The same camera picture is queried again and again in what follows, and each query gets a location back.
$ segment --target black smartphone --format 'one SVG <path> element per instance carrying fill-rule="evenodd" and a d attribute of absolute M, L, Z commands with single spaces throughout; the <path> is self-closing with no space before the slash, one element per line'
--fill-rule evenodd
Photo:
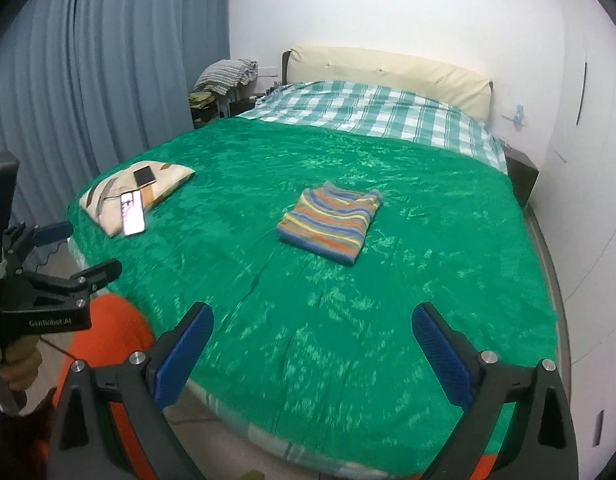
<path fill-rule="evenodd" d="M 137 188 L 148 186 L 153 182 L 156 182 L 156 178 L 154 177 L 154 173 L 150 169 L 150 166 L 144 166 L 143 168 L 139 168 L 139 170 L 134 171 L 134 181 L 137 183 Z"/>

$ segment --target plaid bedsheet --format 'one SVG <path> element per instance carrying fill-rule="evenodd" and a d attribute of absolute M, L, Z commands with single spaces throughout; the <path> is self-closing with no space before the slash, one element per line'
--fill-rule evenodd
<path fill-rule="evenodd" d="M 241 117 L 396 137 L 462 153 L 507 173 L 501 144 L 484 123 L 404 90 L 344 81 L 293 83 L 260 99 Z"/>

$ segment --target smartphone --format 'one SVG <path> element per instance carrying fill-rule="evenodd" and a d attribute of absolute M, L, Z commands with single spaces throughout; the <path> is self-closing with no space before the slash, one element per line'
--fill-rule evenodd
<path fill-rule="evenodd" d="M 153 182 L 156 182 L 156 178 L 154 177 L 154 173 L 150 169 L 150 166 L 144 166 L 143 168 L 139 168 L 139 170 L 134 171 L 134 181 L 137 183 L 137 188 L 148 186 Z"/>
<path fill-rule="evenodd" d="M 142 192 L 139 190 L 130 191 L 121 195 L 121 224 L 124 235 L 136 235 L 146 230 L 144 220 L 144 204 L 142 203 Z"/>

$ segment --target human hand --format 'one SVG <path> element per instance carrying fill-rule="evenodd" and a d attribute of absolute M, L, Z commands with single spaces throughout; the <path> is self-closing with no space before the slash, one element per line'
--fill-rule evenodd
<path fill-rule="evenodd" d="M 41 352 L 37 348 L 39 336 L 25 335 L 11 343 L 5 351 L 0 376 L 13 391 L 25 390 L 32 386 L 39 374 Z M 3 360 L 0 348 L 0 362 Z"/>

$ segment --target cream upholstered headboard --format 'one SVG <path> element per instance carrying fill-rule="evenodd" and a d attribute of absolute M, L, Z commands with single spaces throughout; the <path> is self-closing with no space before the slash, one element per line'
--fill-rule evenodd
<path fill-rule="evenodd" d="M 295 46 L 283 58 L 288 83 L 343 80 L 389 86 L 456 106 L 477 121 L 488 120 L 490 78 L 449 63 L 339 46 Z"/>

